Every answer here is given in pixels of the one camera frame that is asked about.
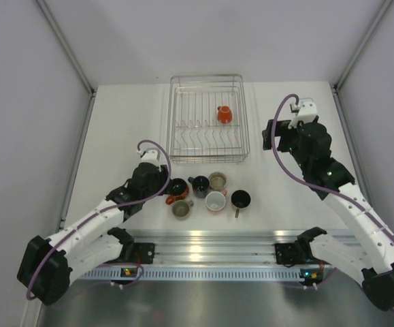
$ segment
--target mug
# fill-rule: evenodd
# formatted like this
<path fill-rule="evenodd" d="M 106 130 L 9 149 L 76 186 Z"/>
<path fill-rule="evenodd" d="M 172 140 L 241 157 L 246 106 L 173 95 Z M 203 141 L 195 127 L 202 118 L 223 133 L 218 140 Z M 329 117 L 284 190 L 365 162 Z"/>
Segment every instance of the mug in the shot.
<path fill-rule="evenodd" d="M 178 200 L 171 208 L 171 212 L 173 216 L 178 220 L 185 220 L 191 214 L 191 208 L 193 207 L 194 202 L 192 201 L 184 201 Z"/>
<path fill-rule="evenodd" d="M 172 204 L 175 201 L 185 199 L 189 194 L 189 186 L 184 179 L 171 179 L 168 185 L 169 197 L 166 199 L 166 204 Z"/>
<path fill-rule="evenodd" d="M 233 209 L 236 210 L 235 217 L 239 217 L 239 212 L 244 210 L 251 203 L 251 197 L 248 192 L 243 189 L 238 189 L 233 194 L 231 194 L 231 204 Z"/>
<path fill-rule="evenodd" d="M 213 172 L 209 176 L 210 188 L 222 192 L 227 186 L 227 177 L 222 172 Z"/>
<path fill-rule="evenodd" d="M 227 200 L 225 196 L 227 195 L 227 190 L 222 192 L 210 192 L 208 196 L 206 196 L 206 207 L 209 209 L 211 213 L 218 213 L 225 207 L 225 203 Z"/>
<path fill-rule="evenodd" d="M 192 189 L 197 198 L 204 199 L 209 193 L 210 182 L 207 177 L 197 176 L 195 178 L 189 177 L 188 182 L 192 184 Z"/>
<path fill-rule="evenodd" d="M 233 113 L 230 110 L 230 107 L 228 106 L 219 106 L 218 107 L 218 114 L 216 118 L 222 123 L 222 124 L 228 124 L 233 120 Z"/>

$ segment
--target black mug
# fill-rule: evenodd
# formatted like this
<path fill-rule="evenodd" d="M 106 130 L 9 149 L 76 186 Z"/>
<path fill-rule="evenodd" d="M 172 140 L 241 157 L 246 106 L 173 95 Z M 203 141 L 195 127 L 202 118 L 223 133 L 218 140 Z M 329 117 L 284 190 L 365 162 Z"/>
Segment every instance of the black mug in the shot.
<path fill-rule="evenodd" d="M 233 209 L 236 211 L 235 217 L 239 217 L 239 212 L 244 210 L 251 203 L 250 194 L 243 189 L 238 189 L 237 191 L 231 194 L 231 204 L 233 205 Z"/>
<path fill-rule="evenodd" d="M 192 189 L 197 198 L 204 199 L 209 193 L 210 181 L 207 177 L 197 176 L 189 177 L 188 182 L 192 184 Z"/>

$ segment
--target orange cup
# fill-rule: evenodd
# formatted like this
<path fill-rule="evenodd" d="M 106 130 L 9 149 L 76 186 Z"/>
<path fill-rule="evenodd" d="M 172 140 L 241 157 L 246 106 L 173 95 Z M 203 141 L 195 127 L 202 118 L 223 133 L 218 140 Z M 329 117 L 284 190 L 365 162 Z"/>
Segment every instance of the orange cup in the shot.
<path fill-rule="evenodd" d="M 222 124 L 228 124 L 233 120 L 233 113 L 228 106 L 219 106 L 216 117 Z"/>

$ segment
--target gray mug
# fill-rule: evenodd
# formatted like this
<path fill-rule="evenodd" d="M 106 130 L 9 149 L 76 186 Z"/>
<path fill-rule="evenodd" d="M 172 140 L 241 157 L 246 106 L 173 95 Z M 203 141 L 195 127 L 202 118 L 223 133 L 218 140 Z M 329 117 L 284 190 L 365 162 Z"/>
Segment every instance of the gray mug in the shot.
<path fill-rule="evenodd" d="M 191 214 L 191 208 L 193 207 L 194 202 L 178 200 L 174 202 L 171 211 L 172 215 L 178 220 L 185 220 Z"/>

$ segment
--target white wall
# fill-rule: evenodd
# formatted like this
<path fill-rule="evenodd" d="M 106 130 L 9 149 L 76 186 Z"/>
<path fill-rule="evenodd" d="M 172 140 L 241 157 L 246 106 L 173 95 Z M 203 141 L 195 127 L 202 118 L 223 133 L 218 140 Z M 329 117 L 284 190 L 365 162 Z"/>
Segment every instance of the white wall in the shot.
<path fill-rule="evenodd" d="M 57 223 L 88 95 L 32 1 L 0 0 L 0 326 L 17 326 L 28 241 Z"/>
<path fill-rule="evenodd" d="M 88 79 L 337 81 L 380 0 L 48 0 Z"/>
<path fill-rule="evenodd" d="M 342 91 L 373 200 L 394 229 L 394 6 Z"/>

